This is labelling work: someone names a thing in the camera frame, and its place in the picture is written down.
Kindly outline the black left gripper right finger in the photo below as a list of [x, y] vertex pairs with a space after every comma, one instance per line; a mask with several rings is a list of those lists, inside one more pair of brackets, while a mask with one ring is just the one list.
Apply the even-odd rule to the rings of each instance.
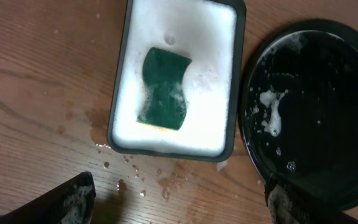
[[279, 179], [265, 183], [265, 201], [274, 224], [358, 224], [358, 219]]

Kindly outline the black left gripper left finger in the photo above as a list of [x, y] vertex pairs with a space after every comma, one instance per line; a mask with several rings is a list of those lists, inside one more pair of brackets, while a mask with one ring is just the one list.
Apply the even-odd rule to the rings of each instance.
[[96, 190], [90, 172], [82, 172], [31, 202], [0, 217], [0, 223], [90, 223]]

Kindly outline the green yellow sponge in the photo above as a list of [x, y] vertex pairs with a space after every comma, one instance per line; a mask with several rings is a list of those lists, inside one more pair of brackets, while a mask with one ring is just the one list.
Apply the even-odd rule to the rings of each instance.
[[144, 60], [144, 105], [138, 122], [178, 131], [186, 118], [183, 77], [192, 59], [152, 47]]

